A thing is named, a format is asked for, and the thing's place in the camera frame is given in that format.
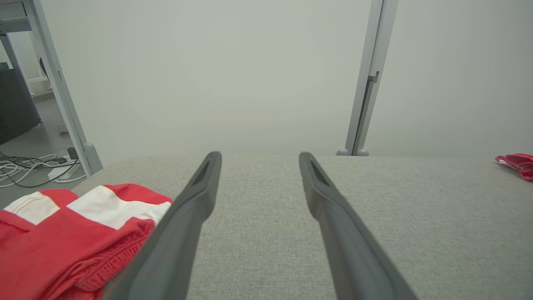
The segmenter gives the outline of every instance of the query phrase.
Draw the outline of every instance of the gray table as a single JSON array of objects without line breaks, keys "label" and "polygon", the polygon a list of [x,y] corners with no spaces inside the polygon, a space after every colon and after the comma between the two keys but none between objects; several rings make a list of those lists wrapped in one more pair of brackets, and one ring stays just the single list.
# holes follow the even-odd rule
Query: gray table
[{"label": "gray table", "polygon": [[[140,157],[74,188],[175,197],[203,156]],[[533,298],[533,183],[490,160],[318,156],[422,299]],[[294,156],[223,156],[188,299],[335,298]]]}]

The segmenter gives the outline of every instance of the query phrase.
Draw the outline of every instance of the white stripe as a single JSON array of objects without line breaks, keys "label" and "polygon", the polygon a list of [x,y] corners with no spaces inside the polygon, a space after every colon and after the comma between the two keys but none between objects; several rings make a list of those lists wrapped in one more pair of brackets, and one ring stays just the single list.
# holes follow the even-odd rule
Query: white stripe
[{"label": "white stripe", "polygon": [[130,218],[152,219],[159,223],[171,206],[169,202],[151,204],[141,201],[124,201],[105,186],[97,186],[81,196],[68,208],[85,218],[109,226],[121,228]]},{"label": "white stripe", "polygon": [[9,211],[35,225],[59,210],[50,197],[35,192],[18,198],[9,204],[4,210]]}]

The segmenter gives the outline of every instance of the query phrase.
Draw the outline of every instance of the power strip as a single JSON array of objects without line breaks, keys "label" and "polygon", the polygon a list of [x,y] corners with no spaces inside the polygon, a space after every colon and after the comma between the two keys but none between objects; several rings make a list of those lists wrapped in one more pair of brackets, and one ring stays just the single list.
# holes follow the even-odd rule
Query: power strip
[{"label": "power strip", "polygon": [[[52,171],[50,173],[48,173],[48,178],[50,180],[52,179],[59,179],[59,180],[65,180],[65,179],[69,179],[70,177],[72,177],[72,175],[74,175],[74,173],[79,169],[79,164],[75,164],[75,165],[66,165],[64,167],[58,167],[58,168],[54,168],[52,169]],[[61,175],[63,172],[67,171],[65,174],[63,174],[61,177],[59,178],[56,178],[57,176]]]}]

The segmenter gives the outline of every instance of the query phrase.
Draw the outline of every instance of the white partition panel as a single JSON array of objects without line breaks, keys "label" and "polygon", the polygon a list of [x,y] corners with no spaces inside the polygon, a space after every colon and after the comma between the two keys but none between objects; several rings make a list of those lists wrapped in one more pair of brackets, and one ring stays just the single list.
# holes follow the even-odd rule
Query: white partition panel
[{"label": "white partition panel", "polygon": [[403,0],[365,146],[371,156],[533,153],[533,2]]},{"label": "white partition panel", "polygon": [[87,141],[140,155],[334,155],[372,0],[45,0]]}]

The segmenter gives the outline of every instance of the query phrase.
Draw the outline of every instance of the red and white garment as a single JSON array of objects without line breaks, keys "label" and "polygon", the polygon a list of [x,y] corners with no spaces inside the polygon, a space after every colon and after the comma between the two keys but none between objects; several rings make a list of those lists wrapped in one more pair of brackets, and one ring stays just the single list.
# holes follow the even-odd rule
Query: red and white garment
[{"label": "red and white garment", "polygon": [[500,165],[513,168],[520,172],[522,179],[533,181],[533,155],[516,153],[496,157]]},{"label": "red and white garment", "polygon": [[1,299],[100,299],[172,200],[134,184],[24,196],[0,211]]}]

